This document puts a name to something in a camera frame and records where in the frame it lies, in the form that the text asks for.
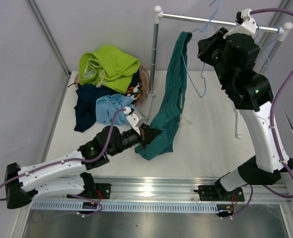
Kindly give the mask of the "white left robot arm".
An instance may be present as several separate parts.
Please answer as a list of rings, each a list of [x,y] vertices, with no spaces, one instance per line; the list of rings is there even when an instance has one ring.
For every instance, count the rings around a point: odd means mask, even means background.
[[[96,184],[89,170],[109,163],[109,157],[139,145],[149,146],[162,131],[142,124],[120,132],[116,126],[104,127],[91,141],[55,160],[21,167],[7,165],[5,170],[5,200],[8,209],[17,209],[40,197],[66,195],[92,198]]]

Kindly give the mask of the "blue wire hanger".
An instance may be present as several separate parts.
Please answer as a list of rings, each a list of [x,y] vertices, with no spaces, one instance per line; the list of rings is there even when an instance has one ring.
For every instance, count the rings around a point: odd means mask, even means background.
[[[278,38],[280,37],[280,26],[274,26],[277,29],[276,33],[266,33],[263,38],[263,43],[259,46],[261,47],[261,53],[263,56],[259,56],[259,59],[262,57],[265,58],[261,68],[259,69],[259,74],[264,74],[268,71],[269,75],[271,75],[271,60],[274,57],[274,54],[277,51],[277,48],[280,46],[281,42],[278,42]]]

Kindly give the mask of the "navy blue shorts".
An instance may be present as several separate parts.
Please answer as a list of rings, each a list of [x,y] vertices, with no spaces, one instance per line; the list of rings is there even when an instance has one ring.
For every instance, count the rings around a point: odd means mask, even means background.
[[[76,119],[74,130],[77,132],[85,132],[97,122],[95,111],[96,100],[102,96],[113,95],[118,92],[104,86],[98,88],[92,84],[80,85],[79,76],[75,78],[73,84],[76,87],[76,94],[78,96],[76,106],[74,107]]]

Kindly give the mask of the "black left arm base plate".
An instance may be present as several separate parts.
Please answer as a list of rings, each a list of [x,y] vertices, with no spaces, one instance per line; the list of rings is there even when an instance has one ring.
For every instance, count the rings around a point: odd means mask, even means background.
[[[110,199],[112,187],[110,183],[96,183],[95,186],[95,190],[85,189],[82,193],[78,194],[78,196],[98,200]]]

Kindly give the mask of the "orange camouflage shorts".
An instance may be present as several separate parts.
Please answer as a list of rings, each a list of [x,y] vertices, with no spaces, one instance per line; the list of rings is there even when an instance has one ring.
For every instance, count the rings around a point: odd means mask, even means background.
[[[130,97],[133,100],[133,102],[136,102],[142,97],[143,93],[143,85],[142,83],[138,82],[129,85],[125,93],[125,96]]]

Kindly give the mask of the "teal green shorts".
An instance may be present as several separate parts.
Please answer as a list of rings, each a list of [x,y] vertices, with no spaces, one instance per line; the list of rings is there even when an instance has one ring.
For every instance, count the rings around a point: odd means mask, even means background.
[[[173,141],[180,125],[187,89],[187,45],[192,33],[181,32],[173,49],[167,68],[165,93],[158,113],[151,121],[152,129],[160,130],[158,135],[143,149],[135,148],[135,152],[146,160],[173,152]]]

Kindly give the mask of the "lime green shorts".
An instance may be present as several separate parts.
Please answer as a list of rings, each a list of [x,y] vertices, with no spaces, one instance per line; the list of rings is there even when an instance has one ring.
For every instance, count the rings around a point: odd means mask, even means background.
[[[79,83],[98,88],[104,86],[124,94],[140,66],[140,59],[115,46],[105,45],[82,55],[78,67]]]

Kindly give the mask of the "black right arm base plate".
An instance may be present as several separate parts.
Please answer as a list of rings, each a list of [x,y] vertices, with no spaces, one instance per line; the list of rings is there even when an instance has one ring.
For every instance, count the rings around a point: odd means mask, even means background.
[[[222,187],[216,187],[215,185],[199,185],[193,191],[199,195],[201,201],[243,202],[245,200],[241,187],[233,191],[226,191]]]

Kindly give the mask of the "light blue shorts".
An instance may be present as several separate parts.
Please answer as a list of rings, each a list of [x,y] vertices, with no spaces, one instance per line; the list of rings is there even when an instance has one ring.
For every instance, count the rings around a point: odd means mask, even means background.
[[[103,125],[110,125],[116,111],[125,107],[136,109],[131,97],[119,93],[102,96],[96,100],[96,121]]]

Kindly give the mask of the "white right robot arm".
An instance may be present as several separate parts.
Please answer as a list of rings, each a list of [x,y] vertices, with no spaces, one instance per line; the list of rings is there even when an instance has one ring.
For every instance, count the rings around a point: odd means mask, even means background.
[[[279,136],[273,136],[271,116],[274,96],[269,80],[254,71],[260,52],[252,36],[229,34],[222,27],[198,42],[198,58],[212,66],[221,89],[233,102],[248,128],[255,155],[215,182],[214,193],[226,200],[245,185],[273,185],[282,173],[293,170],[293,159],[283,149]]]

